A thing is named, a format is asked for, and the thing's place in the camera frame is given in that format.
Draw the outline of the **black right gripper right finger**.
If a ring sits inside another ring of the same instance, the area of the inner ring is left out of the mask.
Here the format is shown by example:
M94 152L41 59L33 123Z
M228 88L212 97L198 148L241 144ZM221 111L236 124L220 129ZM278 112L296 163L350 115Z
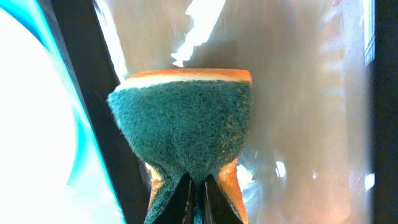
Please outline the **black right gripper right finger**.
M201 185L200 208L204 224L243 224L212 175Z

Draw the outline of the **green orange sponge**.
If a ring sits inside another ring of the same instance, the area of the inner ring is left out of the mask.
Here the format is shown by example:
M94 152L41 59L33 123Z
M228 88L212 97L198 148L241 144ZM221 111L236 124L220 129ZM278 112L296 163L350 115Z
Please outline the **green orange sponge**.
M200 190L212 175L234 211L248 222L237 161L253 107L247 70L181 68L137 73L108 95L133 153L150 166L146 223L165 208L184 174L193 180L193 223L203 223Z

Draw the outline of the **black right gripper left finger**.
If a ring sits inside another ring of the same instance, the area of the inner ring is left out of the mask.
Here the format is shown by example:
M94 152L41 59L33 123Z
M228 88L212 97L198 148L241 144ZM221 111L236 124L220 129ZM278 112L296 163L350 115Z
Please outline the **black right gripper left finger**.
M193 180L184 174L177 184L165 208L152 224L193 223Z

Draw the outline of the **white plate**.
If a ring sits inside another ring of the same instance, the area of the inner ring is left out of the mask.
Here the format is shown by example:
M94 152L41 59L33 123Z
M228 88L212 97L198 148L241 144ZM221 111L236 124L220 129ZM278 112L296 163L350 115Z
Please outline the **white plate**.
M45 47L1 11L1 222L66 223L75 120Z

